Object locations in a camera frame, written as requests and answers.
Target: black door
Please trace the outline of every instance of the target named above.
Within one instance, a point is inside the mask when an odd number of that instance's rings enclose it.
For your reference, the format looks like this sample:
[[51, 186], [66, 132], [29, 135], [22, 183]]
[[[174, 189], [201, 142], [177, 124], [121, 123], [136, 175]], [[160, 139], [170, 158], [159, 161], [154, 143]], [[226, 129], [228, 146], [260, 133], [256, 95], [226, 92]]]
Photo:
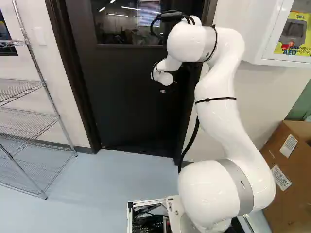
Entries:
[[[184, 65], [168, 88], [152, 81], [152, 65], [167, 52], [149, 25], [168, 9], [200, 16], [203, 1], [193, 2], [66, 0], [103, 147], [165, 157], [180, 153], [199, 68]], [[171, 26], [156, 23], [155, 31], [165, 36]]]

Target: robotic arm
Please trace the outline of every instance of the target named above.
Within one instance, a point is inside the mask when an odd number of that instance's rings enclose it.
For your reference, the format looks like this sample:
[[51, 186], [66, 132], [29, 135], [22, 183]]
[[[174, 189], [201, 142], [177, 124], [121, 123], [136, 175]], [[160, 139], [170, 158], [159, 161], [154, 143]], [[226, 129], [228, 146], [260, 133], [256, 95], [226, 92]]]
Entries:
[[240, 64], [244, 41], [228, 28], [203, 27], [185, 19], [171, 30], [166, 59], [154, 65], [152, 78], [170, 85], [182, 62], [206, 62], [210, 70], [195, 88], [196, 110], [201, 127], [219, 141], [226, 158], [186, 166], [178, 178], [185, 213], [201, 232], [236, 216], [261, 210], [274, 199], [271, 171], [241, 123], [233, 79]]

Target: metal wire shelf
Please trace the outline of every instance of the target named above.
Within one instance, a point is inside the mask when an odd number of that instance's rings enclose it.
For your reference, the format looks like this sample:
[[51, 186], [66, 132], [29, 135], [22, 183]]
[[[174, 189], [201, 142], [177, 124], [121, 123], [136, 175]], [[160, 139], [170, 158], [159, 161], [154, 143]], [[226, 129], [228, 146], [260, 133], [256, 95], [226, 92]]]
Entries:
[[0, 79], [0, 107], [42, 87], [40, 81]]
[[[1, 144], [11, 143], [0, 138]], [[62, 150], [55, 147], [45, 148], [42, 146], [29, 145], [23, 152], [19, 153], [14, 160], [25, 171], [25, 173], [44, 192], [50, 187], [52, 182], [63, 170], [67, 162], [72, 158], [73, 151]], [[0, 157], [0, 185], [18, 191], [38, 196], [39, 189], [34, 188], [14, 167], [8, 157]]]
[[[26, 45], [40, 82], [0, 79], [0, 185], [47, 199], [45, 191], [77, 152], [43, 78], [16, 0], [11, 1], [24, 39], [0, 40], [0, 49]], [[41, 87], [53, 108], [53, 116], [1, 107]], [[49, 149], [44, 148], [45, 151], [25, 153], [39, 148], [37, 138], [57, 122], [70, 149], [47, 145]]]
[[0, 48], [14, 47], [18, 45], [28, 45], [28, 40], [0, 40]]
[[4, 147], [14, 157], [52, 127], [58, 121], [58, 116], [1, 107], [0, 119], [0, 138], [12, 140]]

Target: white cabinet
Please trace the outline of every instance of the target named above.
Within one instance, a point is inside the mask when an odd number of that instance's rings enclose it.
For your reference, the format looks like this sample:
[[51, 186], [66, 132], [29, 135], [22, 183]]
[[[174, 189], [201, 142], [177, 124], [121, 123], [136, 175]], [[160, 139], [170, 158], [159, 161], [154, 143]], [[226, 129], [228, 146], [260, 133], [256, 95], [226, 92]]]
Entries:
[[214, 24], [241, 33], [247, 62], [311, 68], [311, 0], [218, 0]]

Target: door window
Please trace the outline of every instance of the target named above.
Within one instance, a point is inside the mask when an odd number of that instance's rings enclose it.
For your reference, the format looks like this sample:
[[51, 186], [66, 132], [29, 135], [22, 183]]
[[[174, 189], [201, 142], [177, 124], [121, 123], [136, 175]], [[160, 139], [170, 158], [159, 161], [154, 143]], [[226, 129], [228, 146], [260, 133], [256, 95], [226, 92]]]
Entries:
[[[91, 0], [98, 44], [161, 45], [150, 34], [150, 24], [157, 14], [167, 10], [160, 0]], [[157, 21], [154, 32], [164, 34]]]

